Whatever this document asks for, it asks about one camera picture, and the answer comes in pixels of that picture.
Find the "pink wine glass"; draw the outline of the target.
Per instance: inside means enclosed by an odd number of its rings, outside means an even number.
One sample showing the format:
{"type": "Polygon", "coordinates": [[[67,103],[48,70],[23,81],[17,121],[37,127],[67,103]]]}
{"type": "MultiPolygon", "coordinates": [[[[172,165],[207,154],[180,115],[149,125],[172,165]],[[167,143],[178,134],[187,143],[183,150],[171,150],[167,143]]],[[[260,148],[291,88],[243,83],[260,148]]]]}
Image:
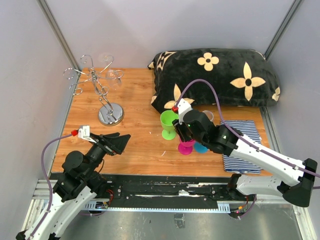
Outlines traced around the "pink wine glass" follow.
{"type": "Polygon", "coordinates": [[[190,155],[193,151],[193,146],[195,144],[195,140],[190,140],[190,141],[182,141],[181,139],[179,140],[179,145],[178,145],[178,151],[182,155],[190,155]]]}

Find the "dark blue wine glass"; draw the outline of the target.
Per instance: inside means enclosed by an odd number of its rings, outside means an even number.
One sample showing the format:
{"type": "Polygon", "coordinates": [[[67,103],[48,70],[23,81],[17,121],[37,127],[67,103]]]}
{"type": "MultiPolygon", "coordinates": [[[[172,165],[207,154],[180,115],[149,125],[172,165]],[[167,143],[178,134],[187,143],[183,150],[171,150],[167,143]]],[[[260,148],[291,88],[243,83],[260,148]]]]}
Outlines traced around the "dark blue wine glass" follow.
{"type": "Polygon", "coordinates": [[[203,146],[202,144],[200,144],[199,142],[195,142],[194,144],[194,150],[197,152],[197,153],[200,153],[200,154],[204,154],[208,151],[208,148],[206,148],[205,146],[203,146]]]}

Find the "green wine glass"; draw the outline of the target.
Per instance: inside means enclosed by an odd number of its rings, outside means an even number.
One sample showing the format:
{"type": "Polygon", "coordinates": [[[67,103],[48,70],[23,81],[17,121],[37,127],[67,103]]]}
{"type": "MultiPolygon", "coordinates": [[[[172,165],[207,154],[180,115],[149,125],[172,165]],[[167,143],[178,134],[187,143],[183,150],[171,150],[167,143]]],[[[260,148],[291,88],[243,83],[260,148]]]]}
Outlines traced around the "green wine glass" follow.
{"type": "Polygon", "coordinates": [[[160,123],[163,128],[162,137],[165,140],[173,140],[176,136],[175,128],[173,125],[173,121],[177,120],[179,117],[172,110],[165,110],[160,115],[160,123]]]}

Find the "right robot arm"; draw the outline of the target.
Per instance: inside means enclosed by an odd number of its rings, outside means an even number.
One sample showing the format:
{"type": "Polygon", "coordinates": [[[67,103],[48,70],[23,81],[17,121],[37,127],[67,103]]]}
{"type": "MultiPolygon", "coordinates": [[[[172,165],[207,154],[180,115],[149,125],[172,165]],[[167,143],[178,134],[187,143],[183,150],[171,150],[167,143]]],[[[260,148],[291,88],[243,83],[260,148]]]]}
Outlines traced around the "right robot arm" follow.
{"type": "Polygon", "coordinates": [[[233,174],[226,193],[232,200],[242,196],[272,195],[298,206],[310,205],[318,163],[288,157],[253,141],[247,135],[226,124],[214,125],[198,110],[173,107],[178,115],[173,126],[183,142],[194,140],[215,154],[238,158],[252,163],[272,175],[250,178],[233,174]]]}

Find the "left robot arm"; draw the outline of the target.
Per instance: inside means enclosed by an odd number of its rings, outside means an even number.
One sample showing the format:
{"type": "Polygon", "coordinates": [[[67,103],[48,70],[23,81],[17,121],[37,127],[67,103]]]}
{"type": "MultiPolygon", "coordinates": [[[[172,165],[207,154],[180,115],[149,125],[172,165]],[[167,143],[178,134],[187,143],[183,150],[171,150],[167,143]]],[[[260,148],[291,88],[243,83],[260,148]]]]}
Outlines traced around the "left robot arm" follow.
{"type": "Polygon", "coordinates": [[[89,137],[91,148],[86,154],[74,150],[66,156],[62,175],[55,185],[48,185],[45,209],[29,229],[16,235],[17,240],[59,240],[88,202],[108,192],[107,180],[96,169],[106,155],[122,154],[131,135],[90,133],[89,137]]]}

